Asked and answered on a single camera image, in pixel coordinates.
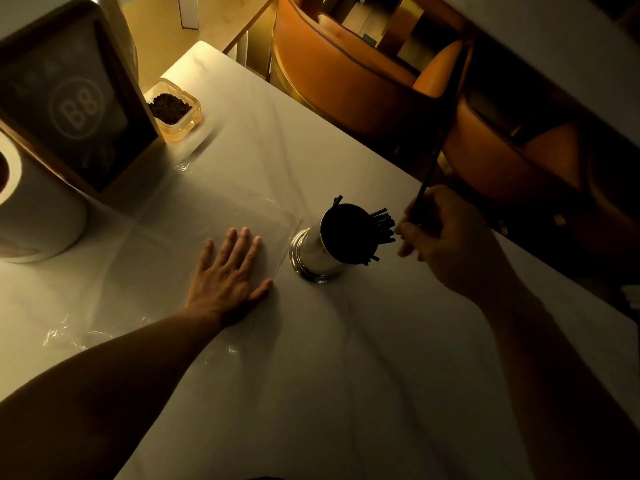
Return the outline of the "person's left hand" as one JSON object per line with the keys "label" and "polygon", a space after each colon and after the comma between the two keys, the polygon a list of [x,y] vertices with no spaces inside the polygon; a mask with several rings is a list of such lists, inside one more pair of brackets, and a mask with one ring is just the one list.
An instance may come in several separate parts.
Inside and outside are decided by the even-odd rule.
{"label": "person's left hand", "polygon": [[260,236],[252,236],[241,268],[231,270],[231,251],[240,231],[228,229],[220,248],[215,249],[214,264],[208,272],[197,275],[196,265],[180,316],[201,322],[219,332],[242,321],[261,302],[248,302],[248,295],[264,281],[251,284],[252,273],[262,249]]}

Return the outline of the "person's right hand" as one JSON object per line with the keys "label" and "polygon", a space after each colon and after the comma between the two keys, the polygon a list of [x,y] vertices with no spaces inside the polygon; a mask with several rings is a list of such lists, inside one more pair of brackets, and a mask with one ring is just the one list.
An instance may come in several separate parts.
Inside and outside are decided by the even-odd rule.
{"label": "person's right hand", "polygon": [[480,305],[508,284],[513,268],[478,209],[452,189],[442,217],[442,243],[419,261],[444,286]]}

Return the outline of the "clear plastic sheet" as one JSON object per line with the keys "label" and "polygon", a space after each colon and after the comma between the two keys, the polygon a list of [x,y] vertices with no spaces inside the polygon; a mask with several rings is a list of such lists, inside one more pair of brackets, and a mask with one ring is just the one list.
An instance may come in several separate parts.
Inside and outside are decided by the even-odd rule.
{"label": "clear plastic sheet", "polygon": [[219,251],[227,231],[247,227],[262,245],[250,286],[273,278],[300,220],[276,202],[183,164],[143,193],[132,216],[105,210],[100,230],[122,232],[96,258],[97,270],[64,304],[42,339],[44,347],[84,351],[183,309],[205,242]]}

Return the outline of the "single black chopstick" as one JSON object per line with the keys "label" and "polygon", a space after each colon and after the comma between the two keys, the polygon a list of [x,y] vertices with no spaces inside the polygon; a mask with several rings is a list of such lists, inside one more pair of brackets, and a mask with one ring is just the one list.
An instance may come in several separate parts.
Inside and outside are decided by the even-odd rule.
{"label": "single black chopstick", "polygon": [[470,45],[468,43],[462,42],[460,50],[458,51],[455,61],[452,65],[449,78],[446,80],[446,85],[441,97],[439,98],[439,106],[436,112],[434,126],[435,133],[432,144],[429,148],[429,167],[426,172],[426,176],[424,177],[424,180],[422,181],[422,184],[420,186],[420,190],[418,192],[414,207],[411,209],[408,215],[409,222],[417,225],[421,225],[424,222],[424,219],[421,217],[426,209],[426,204],[423,200],[424,193],[431,183],[436,168],[437,157],[443,149],[447,135],[452,128],[452,124],[456,117],[458,94],[461,81],[465,74],[465,67],[467,64],[469,49]]}

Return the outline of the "person's right forearm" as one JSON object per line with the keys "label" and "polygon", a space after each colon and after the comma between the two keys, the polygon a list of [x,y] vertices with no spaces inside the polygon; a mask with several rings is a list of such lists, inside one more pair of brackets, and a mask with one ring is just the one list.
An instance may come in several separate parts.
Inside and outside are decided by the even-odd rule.
{"label": "person's right forearm", "polygon": [[462,294],[487,319],[535,480],[640,480],[640,430],[514,273]]}

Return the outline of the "person's left forearm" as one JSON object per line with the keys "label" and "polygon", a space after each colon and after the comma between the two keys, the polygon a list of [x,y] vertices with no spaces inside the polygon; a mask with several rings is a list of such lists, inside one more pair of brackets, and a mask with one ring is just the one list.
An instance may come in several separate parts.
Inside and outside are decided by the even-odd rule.
{"label": "person's left forearm", "polygon": [[236,312],[187,309],[80,352],[0,401],[0,480],[114,480]]}

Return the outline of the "bundle of black chopsticks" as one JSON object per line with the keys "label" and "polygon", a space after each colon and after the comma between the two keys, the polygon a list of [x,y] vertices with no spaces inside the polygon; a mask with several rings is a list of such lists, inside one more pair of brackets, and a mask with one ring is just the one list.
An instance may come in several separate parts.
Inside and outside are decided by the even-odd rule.
{"label": "bundle of black chopsticks", "polygon": [[363,208],[333,199],[325,245],[336,260],[348,265],[368,266],[380,259],[375,255],[382,244],[395,242],[395,221],[386,208],[368,213]]}

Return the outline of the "shiny metal chopstick holder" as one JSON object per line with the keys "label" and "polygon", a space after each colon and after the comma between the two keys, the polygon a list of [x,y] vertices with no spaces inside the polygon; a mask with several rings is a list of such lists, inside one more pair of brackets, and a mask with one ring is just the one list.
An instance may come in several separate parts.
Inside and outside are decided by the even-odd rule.
{"label": "shiny metal chopstick holder", "polygon": [[352,203],[334,202],[313,226],[292,240],[292,267],[309,282],[326,283],[348,267],[377,260],[378,229],[374,217]]}

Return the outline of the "orange leather chair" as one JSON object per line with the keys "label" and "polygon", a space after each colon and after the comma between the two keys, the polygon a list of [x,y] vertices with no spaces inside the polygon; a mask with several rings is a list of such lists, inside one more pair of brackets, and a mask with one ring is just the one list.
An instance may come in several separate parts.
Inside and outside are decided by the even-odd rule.
{"label": "orange leather chair", "polygon": [[507,135],[462,97],[438,164],[559,271],[640,285],[640,149],[608,127],[555,111]]}
{"label": "orange leather chair", "polygon": [[464,43],[419,76],[329,15],[321,0],[278,0],[272,68],[280,88],[363,144],[393,151],[414,131],[426,138]]}

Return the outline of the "amber glass ashtray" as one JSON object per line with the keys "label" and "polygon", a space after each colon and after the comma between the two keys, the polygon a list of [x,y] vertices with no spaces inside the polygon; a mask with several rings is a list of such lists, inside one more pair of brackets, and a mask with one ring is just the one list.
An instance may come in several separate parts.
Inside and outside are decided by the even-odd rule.
{"label": "amber glass ashtray", "polygon": [[187,113],[177,124],[166,125],[160,120],[155,119],[159,131],[167,143],[179,143],[181,142],[193,129],[195,129],[202,120],[202,108],[200,102],[196,97],[188,93],[187,91],[174,84],[171,80],[166,78],[160,78],[156,81],[155,85],[151,87],[145,93],[145,100],[147,104],[152,99],[161,93],[171,93],[188,104],[192,105],[192,110]]}

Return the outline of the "dark coffee grounds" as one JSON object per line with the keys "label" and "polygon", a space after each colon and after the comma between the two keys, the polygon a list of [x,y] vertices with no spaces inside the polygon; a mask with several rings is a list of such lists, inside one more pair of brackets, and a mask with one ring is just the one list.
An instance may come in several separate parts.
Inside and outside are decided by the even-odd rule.
{"label": "dark coffee grounds", "polygon": [[171,93],[161,93],[148,103],[149,109],[156,119],[166,125],[177,124],[190,110],[192,105]]}

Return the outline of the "white cylindrical container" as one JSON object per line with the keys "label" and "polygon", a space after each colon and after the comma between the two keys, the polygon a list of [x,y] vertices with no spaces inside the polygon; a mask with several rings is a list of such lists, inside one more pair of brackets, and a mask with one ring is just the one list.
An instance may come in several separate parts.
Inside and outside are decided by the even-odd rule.
{"label": "white cylindrical container", "polygon": [[88,217],[80,193],[0,131],[0,262],[37,262],[68,250]]}

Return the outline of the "gold metal railing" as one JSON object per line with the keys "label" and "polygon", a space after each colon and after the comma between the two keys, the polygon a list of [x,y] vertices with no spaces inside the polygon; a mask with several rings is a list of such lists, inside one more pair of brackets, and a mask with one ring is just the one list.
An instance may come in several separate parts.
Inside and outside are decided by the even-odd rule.
{"label": "gold metal railing", "polygon": [[270,0],[270,4],[252,21],[236,43],[222,51],[265,81],[269,80],[277,2]]}

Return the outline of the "dark table sign stand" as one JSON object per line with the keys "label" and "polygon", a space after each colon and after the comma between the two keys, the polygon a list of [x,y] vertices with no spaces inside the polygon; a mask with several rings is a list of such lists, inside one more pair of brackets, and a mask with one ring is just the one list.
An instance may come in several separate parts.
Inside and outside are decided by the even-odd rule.
{"label": "dark table sign stand", "polygon": [[0,39],[0,129],[97,199],[164,145],[91,0],[69,0]]}

